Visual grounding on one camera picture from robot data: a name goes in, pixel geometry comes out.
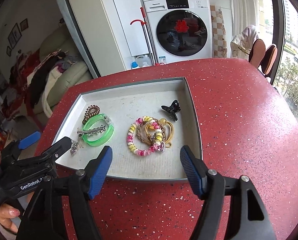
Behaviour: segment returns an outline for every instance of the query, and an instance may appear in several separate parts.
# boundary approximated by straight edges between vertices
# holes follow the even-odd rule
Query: sofa
[[[70,56],[80,55],[66,25],[62,25],[52,34],[50,34],[46,39],[44,39],[39,50],[40,61],[42,61],[48,54],[56,51],[57,49],[61,49],[63,52],[66,52],[67,55]],[[59,103],[62,96],[67,92],[69,87],[91,79],[93,79],[93,77],[88,69],[88,66],[82,59],[81,61],[73,64],[58,78],[48,95],[47,103],[49,104],[51,110],[54,110],[54,108]],[[41,98],[39,100],[39,103],[34,106],[33,113],[36,115],[37,119],[42,125],[45,126],[47,124],[48,118],[43,111]],[[24,105],[20,109],[20,114],[27,115],[27,111]]]

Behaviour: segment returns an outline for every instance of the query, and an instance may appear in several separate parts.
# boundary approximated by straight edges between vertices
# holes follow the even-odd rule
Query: white curtain
[[[232,3],[233,37],[241,34],[241,32],[249,25],[258,26],[258,0],[232,0]]]

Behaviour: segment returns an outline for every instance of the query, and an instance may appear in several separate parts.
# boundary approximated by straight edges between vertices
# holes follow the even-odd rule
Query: fingernail
[[[13,217],[20,216],[20,211],[15,208],[9,208],[9,215]]]

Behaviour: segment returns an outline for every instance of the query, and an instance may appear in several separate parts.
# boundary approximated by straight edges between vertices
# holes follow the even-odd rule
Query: human hand
[[[18,232],[17,226],[11,221],[11,218],[15,218],[20,215],[20,211],[12,206],[4,203],[0,206],[0,224],[10,230],[13,233]]]

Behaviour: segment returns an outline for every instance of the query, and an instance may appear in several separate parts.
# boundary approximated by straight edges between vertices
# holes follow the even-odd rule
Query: washing machine door
[[[205,23],[193,12],[173,10],[165,14],[156,29],[160,45],[169,53],[187,57],[199,52],[206,44]]]

